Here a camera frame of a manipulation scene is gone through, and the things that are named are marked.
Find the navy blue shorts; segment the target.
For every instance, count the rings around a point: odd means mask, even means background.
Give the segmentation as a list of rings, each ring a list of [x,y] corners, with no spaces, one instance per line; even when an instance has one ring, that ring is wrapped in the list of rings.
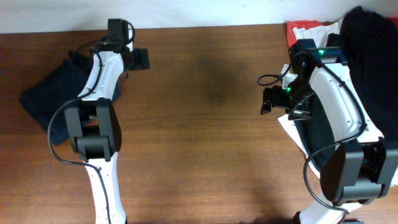
[[[90,75],[93,62],[82,54],[68,53],[60,66],[20,95],[24,109],[47,131],[54,112],[78,96]]]

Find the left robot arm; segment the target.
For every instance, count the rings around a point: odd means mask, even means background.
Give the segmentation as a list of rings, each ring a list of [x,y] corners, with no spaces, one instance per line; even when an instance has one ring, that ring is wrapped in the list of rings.
[[[76,102],[64,111],[72,149],[90,180],[95,223],[127,223],[119,192],[117,163],[122,132],[113,107],[119,77],[131,69],[134,28],[108,19],[103,40],[91,49],[90,75]]]

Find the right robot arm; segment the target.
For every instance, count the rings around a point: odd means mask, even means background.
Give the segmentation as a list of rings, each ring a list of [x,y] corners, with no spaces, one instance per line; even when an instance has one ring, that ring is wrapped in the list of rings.
[[[397,142],[385,139],[357,94],[343,51],[300,39],[291,62],[264,85],[261,113],[282,108],[293,122],[314,121],[315,105],[325,113],[333,140],[319,148],[331,156],[320,169],[321,192],[297,212],[294,223],[346,223],[346,216],[387,195],[397,169]]]

